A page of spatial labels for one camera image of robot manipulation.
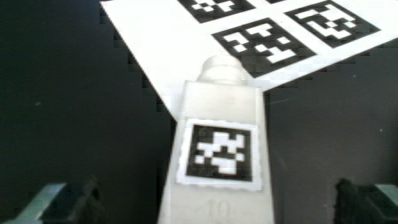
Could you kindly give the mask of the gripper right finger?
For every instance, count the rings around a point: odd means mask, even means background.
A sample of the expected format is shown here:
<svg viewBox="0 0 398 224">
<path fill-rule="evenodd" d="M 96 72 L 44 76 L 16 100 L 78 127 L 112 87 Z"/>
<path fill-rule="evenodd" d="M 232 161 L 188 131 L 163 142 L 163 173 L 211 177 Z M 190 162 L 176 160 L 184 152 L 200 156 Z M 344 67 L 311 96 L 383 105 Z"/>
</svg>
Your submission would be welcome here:
<svg viewBox="0 0 398 224">
<path fill-rule="evenodd" d="M 334 224 L 398 224 L 398 185 L 343 179 L 335 190 Z"/>
</svg>

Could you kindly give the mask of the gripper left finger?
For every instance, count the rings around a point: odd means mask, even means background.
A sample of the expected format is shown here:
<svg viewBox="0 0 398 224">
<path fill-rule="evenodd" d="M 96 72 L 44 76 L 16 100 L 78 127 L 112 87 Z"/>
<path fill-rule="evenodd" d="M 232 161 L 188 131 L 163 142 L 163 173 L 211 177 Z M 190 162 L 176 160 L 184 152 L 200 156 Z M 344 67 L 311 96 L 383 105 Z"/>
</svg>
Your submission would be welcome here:
<svg viewBox="0 0 398 224">
<path fill-rule="evenodd" d="M 97 179 L 48 183 L 17 216 L 1 224 L 106 224 Z"/>
</svg>

